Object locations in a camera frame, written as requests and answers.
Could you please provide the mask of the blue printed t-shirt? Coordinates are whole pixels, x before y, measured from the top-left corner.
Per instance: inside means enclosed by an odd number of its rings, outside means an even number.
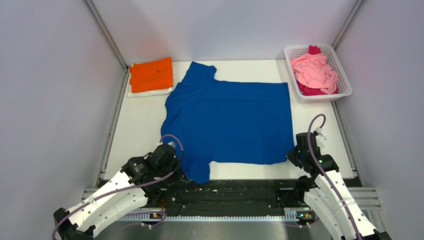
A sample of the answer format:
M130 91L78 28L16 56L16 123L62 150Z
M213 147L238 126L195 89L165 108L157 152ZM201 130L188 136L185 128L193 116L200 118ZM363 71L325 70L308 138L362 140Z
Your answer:
M160 133L179 139L182 169L198 184L210 163L272 165L294 148L289 85L216 80L213 65L192 62L165 101Z

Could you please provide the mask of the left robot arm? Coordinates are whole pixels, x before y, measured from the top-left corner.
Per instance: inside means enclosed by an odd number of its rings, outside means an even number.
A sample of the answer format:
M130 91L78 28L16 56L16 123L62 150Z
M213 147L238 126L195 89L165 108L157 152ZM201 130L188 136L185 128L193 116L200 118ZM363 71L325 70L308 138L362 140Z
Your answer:
M103 186L80 203L53 214L51 238L93 240L105 228L136 209L156 206L166 187L182 181L184 147L160 142L144 156L131 157Z

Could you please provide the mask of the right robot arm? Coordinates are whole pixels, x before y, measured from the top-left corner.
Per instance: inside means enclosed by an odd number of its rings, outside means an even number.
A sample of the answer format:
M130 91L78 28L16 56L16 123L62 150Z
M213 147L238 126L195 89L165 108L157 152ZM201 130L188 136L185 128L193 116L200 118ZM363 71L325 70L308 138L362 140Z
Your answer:
M360 209L350 193L334 158L322 154L315 132L298 133L287 159L308 175L294 185L292 199L308 206L334 240L389 240Z

